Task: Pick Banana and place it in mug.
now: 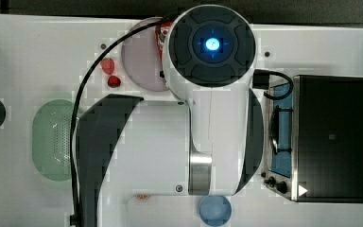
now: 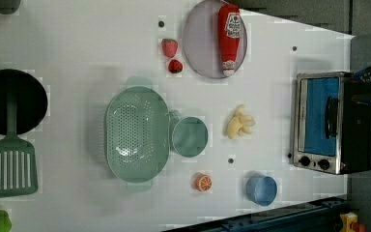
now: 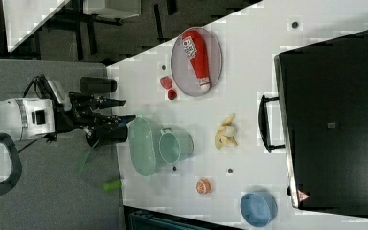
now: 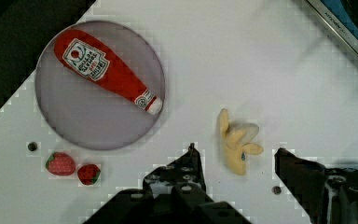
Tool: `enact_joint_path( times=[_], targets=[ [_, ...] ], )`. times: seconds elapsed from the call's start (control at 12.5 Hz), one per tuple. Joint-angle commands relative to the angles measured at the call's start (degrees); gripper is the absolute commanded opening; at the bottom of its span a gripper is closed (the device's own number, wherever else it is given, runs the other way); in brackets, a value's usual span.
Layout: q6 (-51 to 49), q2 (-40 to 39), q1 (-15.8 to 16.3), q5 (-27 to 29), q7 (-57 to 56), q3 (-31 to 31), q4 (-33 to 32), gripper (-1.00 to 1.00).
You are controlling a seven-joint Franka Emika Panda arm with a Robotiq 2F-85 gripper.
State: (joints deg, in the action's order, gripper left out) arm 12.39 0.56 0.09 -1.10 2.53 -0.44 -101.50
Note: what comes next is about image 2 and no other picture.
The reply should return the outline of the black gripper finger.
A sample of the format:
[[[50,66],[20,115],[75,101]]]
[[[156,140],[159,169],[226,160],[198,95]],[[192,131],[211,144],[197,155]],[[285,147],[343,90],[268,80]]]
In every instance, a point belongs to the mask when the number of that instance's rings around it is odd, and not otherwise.
[[[371,83],[371,67],[367,67],[363,70],[355,72],[353,74],[353,80],[361,81],[365,83]]]
[[[353,95],[352,101],[356,103],[366,104],[371,106],[371,94],[364,94],[364,95]]]

